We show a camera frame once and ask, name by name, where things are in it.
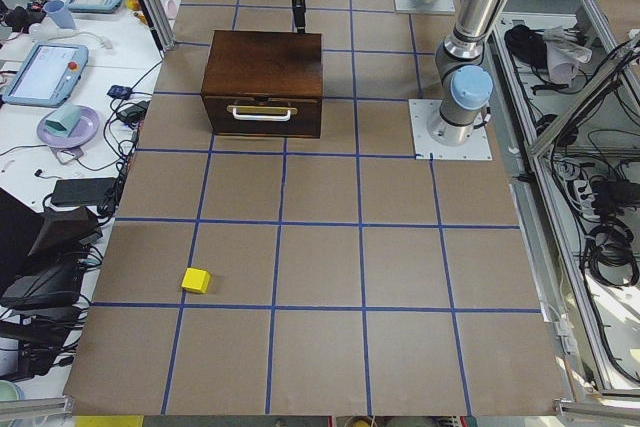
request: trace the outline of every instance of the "yellow block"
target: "yellow block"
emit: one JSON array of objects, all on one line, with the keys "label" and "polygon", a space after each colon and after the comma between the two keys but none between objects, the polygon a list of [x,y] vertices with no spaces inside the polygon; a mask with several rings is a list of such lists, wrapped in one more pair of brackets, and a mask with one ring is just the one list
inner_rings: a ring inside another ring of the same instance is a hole
[{"label": "yellow block", "polygon": [[141,415],[80,416],[76,427],[142,427]]},{"label": "yellow block", "polygon": [[182,288],[195,294],[204,294],[209,287],[211,274],[206,270],[189,267],[182,279]]}]

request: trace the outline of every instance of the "white mounting plate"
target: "white mounting plate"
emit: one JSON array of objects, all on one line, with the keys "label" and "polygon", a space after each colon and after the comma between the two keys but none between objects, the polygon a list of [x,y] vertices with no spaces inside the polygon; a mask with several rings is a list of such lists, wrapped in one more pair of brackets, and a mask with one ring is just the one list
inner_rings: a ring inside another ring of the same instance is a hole
[{"label": "white mounting plate", "polygon": [[[493,160],[484,127],[474,130],[469,140],[458,147],[448,147],[433,140],[427,131],[427,121],[431,113],[440,108],[441,103],[440,100],[409,100],[416,159],[429,160],[433,157],[435,160]],[[476,123],[481,121],[478,115]]]},{"label": "white mounting plate", "polygon": [[394,0],[396,12],[406,12],[409,14],[433,14],[433,15],[453,15],[456,13],[456,6],[453,0],[436,0],[430,4],[413,5],[409,0]]}]

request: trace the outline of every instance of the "yellow cube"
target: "yellow cube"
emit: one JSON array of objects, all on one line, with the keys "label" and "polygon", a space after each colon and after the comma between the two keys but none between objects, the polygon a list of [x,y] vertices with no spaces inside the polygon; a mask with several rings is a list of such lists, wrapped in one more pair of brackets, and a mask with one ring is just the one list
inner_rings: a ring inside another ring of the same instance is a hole
[{"label": "yellow cube", "polygon": [[187,268],[182,279],[182,288],[194,294],[204,294],[209,287],[211,274],[206,270]]}]

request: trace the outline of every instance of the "black fabric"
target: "black fabric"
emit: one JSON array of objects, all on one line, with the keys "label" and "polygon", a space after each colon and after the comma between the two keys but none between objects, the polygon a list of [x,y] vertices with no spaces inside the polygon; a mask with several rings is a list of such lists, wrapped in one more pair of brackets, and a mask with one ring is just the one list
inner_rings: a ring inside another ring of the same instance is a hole
[{"label": "black fabric", "polygon": [[547,45],[542,35],[526,25],[516,25],[504,34],[509,52],[518,60],[536,69],[547,68]]}]

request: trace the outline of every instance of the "box lid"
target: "box lid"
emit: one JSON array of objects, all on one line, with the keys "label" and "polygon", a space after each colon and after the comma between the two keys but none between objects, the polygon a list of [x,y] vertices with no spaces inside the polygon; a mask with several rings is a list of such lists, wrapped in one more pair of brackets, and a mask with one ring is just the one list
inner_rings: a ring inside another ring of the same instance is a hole
[{"label": "box lid", "polygon": [[322,97],[322,36],[216,30],[203,95]]}]

